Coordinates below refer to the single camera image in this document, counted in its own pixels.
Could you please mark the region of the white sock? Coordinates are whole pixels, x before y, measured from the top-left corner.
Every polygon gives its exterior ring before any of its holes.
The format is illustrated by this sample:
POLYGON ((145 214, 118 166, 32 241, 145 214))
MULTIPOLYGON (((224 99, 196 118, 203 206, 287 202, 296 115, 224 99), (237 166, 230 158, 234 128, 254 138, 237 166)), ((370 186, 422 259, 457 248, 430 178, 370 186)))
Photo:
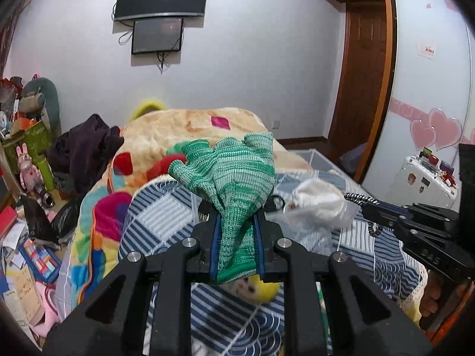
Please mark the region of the white sock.
POLYGON ((293 191, 286 212, 302 215, 332 228, 350 228, 357 206, 346 200, 333 184, 320 178, 309 178, 293 191))

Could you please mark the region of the green knitted glove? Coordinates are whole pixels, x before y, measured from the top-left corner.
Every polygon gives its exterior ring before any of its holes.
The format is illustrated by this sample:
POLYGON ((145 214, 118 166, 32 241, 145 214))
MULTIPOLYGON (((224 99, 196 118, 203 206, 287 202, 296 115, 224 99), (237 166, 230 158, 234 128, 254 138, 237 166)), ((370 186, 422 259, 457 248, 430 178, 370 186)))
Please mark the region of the green knitted glove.
POLYGON ((212 280, 225 284, 257 272, 254 228, 250 218, 275 186, 273 135, 248 133, 226 137, 212 147, 204 139, 187 143, 186 162, 175 160, 168 173, 185 188, 212 203, 221 215, 217 271, 212 280))

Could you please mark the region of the clear plastic bag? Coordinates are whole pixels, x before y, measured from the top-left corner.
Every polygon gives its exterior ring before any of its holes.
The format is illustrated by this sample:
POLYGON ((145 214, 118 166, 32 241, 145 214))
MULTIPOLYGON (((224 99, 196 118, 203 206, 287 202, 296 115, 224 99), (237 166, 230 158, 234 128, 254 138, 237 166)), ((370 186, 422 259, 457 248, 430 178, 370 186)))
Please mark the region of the clear plastic bag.
POLYGON ((301 244, 309 252, 330 255, 334 251, 332 233, 341 228, 332 228, 302 215, 292 216, 286 212, 289 203, 282 211, 266 213, 267 220, 278 223, 285 237, 301 244))

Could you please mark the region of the floral fabric scrunchie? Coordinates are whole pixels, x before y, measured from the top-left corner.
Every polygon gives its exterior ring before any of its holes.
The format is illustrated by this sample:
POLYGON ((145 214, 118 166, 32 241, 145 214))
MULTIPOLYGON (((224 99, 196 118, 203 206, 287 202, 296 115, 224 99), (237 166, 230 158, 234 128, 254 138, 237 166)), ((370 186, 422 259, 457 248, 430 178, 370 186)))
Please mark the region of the floral fabric scrunchie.
POLYGON ((278 295, 280 283, 265 283, 259 275, 246 276, 225 285, 228 292, 256 304, 269 303, 278 295))

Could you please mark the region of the clear plastic storage box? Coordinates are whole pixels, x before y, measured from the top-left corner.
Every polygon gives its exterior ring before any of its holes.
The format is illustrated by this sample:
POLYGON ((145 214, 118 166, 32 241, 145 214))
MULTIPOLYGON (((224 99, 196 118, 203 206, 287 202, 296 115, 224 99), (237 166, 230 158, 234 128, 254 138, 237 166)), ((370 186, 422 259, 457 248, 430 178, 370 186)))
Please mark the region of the clear plastic storage box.
POLYGON ((340 176, 344 178, 350 178, 342 169, 340 169, 336 164, 331 162, 328 158, 326 158, 326 156, 324 156, 322 153, 320 153, 320 151, 316 149, 292 150, 292 153, 295 153, 296 155, 300 156, 314 170, 334 170, 340 176))

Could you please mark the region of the white suitcase with stickers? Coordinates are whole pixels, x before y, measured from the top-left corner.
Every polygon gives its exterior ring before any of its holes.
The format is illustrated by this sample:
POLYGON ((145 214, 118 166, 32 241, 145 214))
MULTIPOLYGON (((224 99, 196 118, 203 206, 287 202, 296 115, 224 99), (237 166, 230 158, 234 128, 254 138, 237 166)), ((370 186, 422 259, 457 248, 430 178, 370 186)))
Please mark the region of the white suitcase with stickers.
POLYGON ((384 198, 396 206, 422 203, 452 208, 458 196, 454 168, 427 147, 408 156, 384 198))

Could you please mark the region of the blue white patterned cloth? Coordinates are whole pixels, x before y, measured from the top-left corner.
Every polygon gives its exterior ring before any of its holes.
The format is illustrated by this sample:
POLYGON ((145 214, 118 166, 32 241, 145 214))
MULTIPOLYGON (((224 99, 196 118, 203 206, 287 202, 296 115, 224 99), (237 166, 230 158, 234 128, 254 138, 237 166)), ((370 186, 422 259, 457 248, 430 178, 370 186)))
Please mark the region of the blue white patterned cloth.
MULTIPOLYGON (((200 197, 172 178, 155 179, 136 191, 126 214, 118 255, 165 252, 188 238, 202 220, 200 197)), ((286 222, 280 211, 268 220, 310 252, 328 255, 342 250, 410 318, 427 283, 427 270, 403 251, 388 228, 364 219, 356 206, 342 212, 343 224, 300 217, 286 222)), ((191 286, 191 350, 195 355, 277 355, 284 348, 284 290, 274 285, 269 297, 259 276, 264 267, 263 232, 250 231, 254 253, 238 268, 236 278, 214 273, 212 284, 191 286)))

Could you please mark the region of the wooden door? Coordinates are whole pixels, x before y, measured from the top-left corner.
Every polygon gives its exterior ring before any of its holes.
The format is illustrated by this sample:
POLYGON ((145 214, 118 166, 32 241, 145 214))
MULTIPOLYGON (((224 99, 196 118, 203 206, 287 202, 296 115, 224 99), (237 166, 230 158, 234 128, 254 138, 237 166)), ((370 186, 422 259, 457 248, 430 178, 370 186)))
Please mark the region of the wooden door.
POLYGON ((382 2, 346 6, 341 78, 328 134, 329 157, 334 162, 369 139, 381 91, 386 34, 382 2))

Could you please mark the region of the white sliding wardrobe door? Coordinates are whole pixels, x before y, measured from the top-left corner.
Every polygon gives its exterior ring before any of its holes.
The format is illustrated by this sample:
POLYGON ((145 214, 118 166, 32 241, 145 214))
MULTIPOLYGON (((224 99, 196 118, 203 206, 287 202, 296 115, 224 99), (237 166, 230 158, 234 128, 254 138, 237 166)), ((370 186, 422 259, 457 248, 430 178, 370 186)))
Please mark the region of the white sliding wardrobe door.
POLYGON ((394 11, 390 102, 362 183, 380 199, 423 148, 458 165, 474 81, 474 38, 454 0, 394 0, 394 11))

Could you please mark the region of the yellow plush toy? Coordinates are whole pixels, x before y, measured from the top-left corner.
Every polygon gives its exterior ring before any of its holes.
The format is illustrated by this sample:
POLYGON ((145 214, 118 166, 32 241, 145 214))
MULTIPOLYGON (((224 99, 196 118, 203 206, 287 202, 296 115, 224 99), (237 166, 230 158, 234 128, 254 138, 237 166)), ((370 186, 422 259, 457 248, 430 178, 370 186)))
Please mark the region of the yellow plush toy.
POLYGON ((147 113, 155 111, 164 111, 167 110, 166 104, 163 101, 156 99, 146 99, 142 101, 132 112, 130 116, 130 121, 136 120, 147 113))

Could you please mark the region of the colourful patterned book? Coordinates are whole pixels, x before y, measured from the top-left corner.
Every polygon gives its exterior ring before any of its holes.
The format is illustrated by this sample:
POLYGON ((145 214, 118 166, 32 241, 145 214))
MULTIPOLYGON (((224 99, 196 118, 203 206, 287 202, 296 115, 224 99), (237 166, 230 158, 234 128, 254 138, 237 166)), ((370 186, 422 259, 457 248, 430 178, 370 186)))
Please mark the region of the colourful patterned book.
POLYGON ((50 247, 25 239, 18 247, 35 280, 46 285, 56 282, 61 261, 50 247))

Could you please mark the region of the red box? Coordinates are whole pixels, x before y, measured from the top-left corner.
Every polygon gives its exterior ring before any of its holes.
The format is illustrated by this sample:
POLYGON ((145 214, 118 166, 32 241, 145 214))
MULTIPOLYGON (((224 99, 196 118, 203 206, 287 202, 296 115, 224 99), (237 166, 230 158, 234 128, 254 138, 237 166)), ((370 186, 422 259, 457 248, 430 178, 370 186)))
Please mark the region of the red box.
POLYGON ((6 206, 0 213, 0 238, 2 239, 17 222, 17 212, 6 206))

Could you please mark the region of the green cardboard box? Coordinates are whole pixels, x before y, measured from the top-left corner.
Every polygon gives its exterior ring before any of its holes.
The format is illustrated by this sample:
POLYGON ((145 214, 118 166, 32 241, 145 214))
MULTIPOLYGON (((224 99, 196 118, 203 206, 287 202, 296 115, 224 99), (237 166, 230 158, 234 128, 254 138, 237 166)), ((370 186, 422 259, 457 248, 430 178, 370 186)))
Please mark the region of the green cardboard box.
POLYGON ((19 173, 18 156, 16 147, 21 147, 25 143, 32 161, 37 164, 52 145, 52 133, 45 127, 42 121, 37 122, 29 129, 18 132, 14 137, 7 138, 1 145, 5 150, 7 162, 14 174, 19 173))

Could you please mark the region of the grey plush dinosaur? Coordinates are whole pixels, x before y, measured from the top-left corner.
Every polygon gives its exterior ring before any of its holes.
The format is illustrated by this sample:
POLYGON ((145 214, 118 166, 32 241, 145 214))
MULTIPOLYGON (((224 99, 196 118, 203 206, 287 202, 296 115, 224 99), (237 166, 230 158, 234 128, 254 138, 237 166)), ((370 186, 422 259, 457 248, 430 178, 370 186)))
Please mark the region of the grey plush dinosaur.
POLYGON ((60 105, 52 81, 39 77, 28 82, 23 87, 18 110, 29 118, 40 117, 45 127, 54 133, 60 123, 60 105))

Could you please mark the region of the small wall monitor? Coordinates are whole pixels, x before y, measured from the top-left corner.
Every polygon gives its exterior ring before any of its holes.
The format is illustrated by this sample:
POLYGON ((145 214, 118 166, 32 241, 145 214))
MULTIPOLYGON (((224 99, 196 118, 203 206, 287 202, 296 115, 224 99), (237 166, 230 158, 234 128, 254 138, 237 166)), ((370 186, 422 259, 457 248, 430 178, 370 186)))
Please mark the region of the small wall monitor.
POLYGON ((134 21, 131 53, 180 52, 183 18, 144 18, 134 21))

